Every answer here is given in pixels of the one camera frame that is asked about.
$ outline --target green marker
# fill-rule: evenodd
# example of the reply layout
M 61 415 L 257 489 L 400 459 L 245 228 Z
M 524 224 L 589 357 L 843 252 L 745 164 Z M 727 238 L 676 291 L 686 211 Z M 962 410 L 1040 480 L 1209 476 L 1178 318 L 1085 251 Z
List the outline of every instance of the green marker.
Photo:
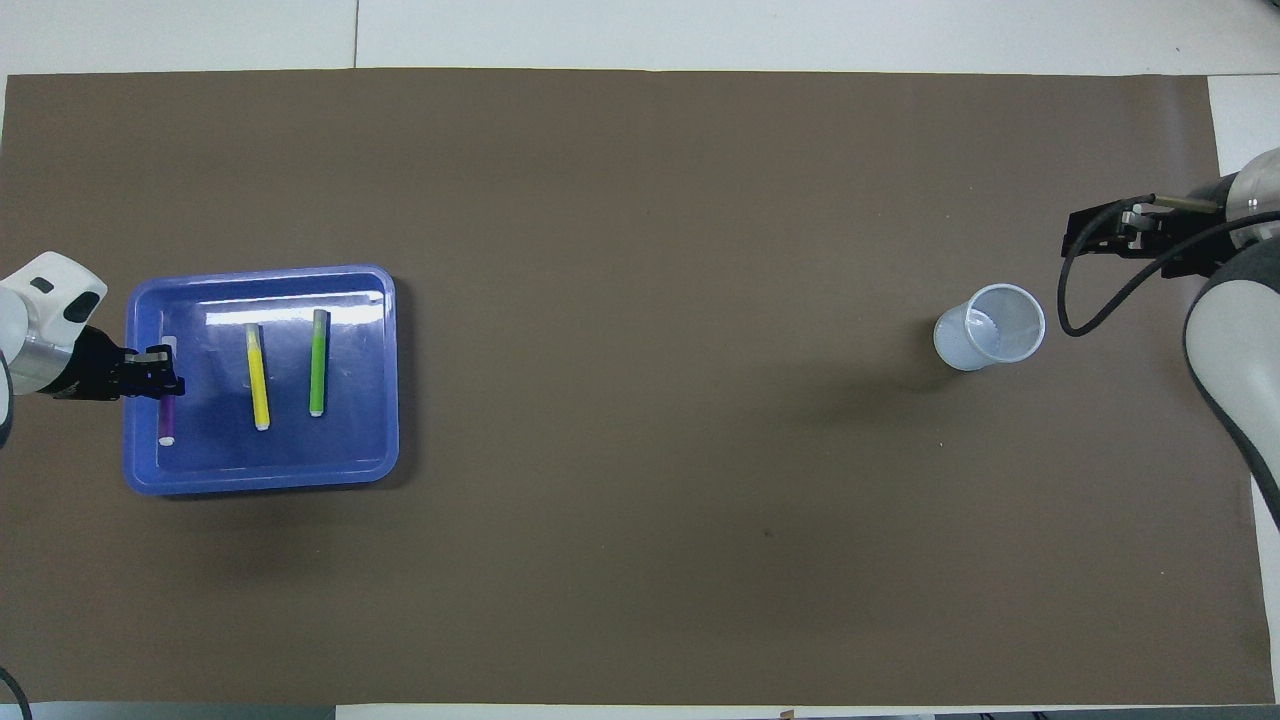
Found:
M 329 356 L 329 311 L 316 310 L 311 325 L 311 416 L 324 415 L 324 372 Z

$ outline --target marker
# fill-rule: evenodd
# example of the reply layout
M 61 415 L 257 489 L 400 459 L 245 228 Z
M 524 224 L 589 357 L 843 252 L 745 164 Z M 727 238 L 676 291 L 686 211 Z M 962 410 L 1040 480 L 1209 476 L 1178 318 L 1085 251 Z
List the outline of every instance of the marker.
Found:
M 244 323 L 244 342 L 248 350 L 248 391 L 253 398 L 253 427 L 265 430 L 271 427 L 271 411 L 266 406 L 266 372 L 262 369 L 261 328 Z
M 324 372 L 329 355 L 329 311 L 311 315 L 311 416 L 324 415 Z
M 169 350 L 170 350 L 170 352 L 169 352 L 169 361 L 170 363 L 177 363 L 178 361 L 178 338 L 173 337 L 172 334 L 161 336 L 160 337 L 160 345 L 168 345 L 169 346 Z M 174 404 L 175 400 L 177 398 L 174 396 L 172 396 L 172 395 L 161 395 L 160 396 L 160 420 L 159 420 L 159 423 L 156 423 L 156 441 L 160 445 L 165 446 L 165 447 L 169 447 L 170 445 L 173 445 L 174 439 L 177 437 L 177 436 L 174 436 L 174 432 L 173 432 L 173 425 L 174 425 L 174 421 L 173 421 L 173 404 Z

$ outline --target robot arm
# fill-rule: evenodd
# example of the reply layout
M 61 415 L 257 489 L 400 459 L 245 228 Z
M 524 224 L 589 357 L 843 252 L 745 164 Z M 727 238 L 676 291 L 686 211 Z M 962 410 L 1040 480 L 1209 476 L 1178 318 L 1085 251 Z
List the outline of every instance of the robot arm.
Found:
M 118 347 L 88 319 L 106 283 L 83 265 L 45 252 L 0 281 L 0 446 L 13 425 L 13 397 L 116 400 L 183 395 L 166 345 L 143 354 Z
M 1235 441 L 1280 525 L 1280 149 L 1194 197 L 1143 196 L 1071 215 L 1059 279 L 1070 336 L 1096 328 L 1157 270 L 1210 278 L 1183 333 L 1192 378 Z M 1092 320 L 1066 316 L 1066 278 L 1084 252 L 1152 258 Z

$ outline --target metal cylinder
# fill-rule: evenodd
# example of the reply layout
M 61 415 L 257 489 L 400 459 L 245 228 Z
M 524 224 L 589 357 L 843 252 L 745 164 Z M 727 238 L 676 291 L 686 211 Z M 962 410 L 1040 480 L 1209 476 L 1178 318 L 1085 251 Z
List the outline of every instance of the metal cylinder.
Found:
M 31 302 L 0 287 L 0 354 L 9 364 L 14 395 L 36 392 L 54 382 L 72 357 L 74 345 L 59 346 L 36 334 Z
M 1249 160 L 1226 195 L 1226 219 L 1280 210 L 1280 147 Z M 1280 220 L 1231 232 L 1236 247 L 1280 236 Z

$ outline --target yellow marker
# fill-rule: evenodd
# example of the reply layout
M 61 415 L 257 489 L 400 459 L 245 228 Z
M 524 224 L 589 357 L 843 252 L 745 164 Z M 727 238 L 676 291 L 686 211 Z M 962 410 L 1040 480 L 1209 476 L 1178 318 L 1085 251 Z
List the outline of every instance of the yellow marker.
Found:
M 248 392 L 253 397 L 253 427 L 265 430 L 271 427 L 271 411 L 266 406 L 266 372 L 262 370 L 262 345 L 256 323 L 244 323 L 244 341 L 248 347 Z

